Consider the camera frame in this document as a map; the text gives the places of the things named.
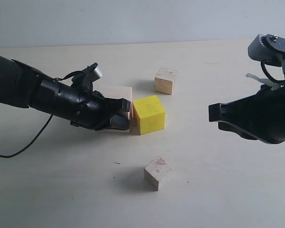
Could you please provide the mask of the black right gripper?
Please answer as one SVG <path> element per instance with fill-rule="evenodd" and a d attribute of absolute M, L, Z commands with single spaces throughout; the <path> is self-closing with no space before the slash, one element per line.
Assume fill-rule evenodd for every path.
<path fill-rule="evenodd" d="M 222 131 L 266 144 L 285 142 L 285 86 L 273 90 L 262 85 L 254 95 L 211 104 L 208 112 L 209 122 L 218 122 Z M 228 123 L 238 123 L 239 129 Z"/>

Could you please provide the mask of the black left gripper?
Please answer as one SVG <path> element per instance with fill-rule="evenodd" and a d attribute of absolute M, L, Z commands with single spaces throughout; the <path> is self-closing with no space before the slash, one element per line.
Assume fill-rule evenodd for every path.
<path fill-rule="evenodd" d="M 75 119 L 70 122 L 72 126 L 83 127 L 89 130 L 103 130 L 108 126 L 113 130 L 129 130 L 130 120 L 119 114 L 111 117 L 113 111 L 129 112 L 131 102 L 127 99 L 107 98 L 99 91 L 94 91 L 87 99 L 79 105 Z"/>

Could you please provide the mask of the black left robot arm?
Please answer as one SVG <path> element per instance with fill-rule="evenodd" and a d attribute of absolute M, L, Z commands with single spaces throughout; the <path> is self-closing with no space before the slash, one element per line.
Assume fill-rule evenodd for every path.
<path fill-rule="evenodd" d="M 102 73 L 93 63 L 83 70 L 69 73 L 72 85 L 62 78 L 52 78 L 42 71 L 17 60 L 0 56 L 0 103 L 19 108 L 34 108 L 69 120 L 72 126 L 100 131 L 128 130 L 130 111 L 125 98 L 108 98 L 93 89 Z"/>

